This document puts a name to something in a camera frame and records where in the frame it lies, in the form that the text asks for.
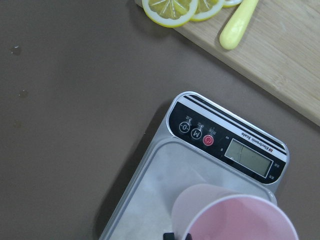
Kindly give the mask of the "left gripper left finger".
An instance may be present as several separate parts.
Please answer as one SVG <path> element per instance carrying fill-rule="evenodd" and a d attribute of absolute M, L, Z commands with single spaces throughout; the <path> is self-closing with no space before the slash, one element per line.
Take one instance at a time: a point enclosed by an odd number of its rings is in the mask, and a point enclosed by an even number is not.
<path fill-rule="evenodd" d="M 163 240 L 175 240 L 175 234 L 173 232 L 166 232 L 163 234 Z"/>

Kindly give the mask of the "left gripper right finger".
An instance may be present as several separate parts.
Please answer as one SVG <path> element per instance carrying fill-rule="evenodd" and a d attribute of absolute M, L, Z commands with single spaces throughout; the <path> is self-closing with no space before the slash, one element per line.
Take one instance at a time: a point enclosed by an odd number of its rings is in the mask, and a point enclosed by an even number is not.
<path fill-rule="evenodd" d="M 185 237 L 185 240 L 192 240 L 192 235 L 188 233 Z"/>

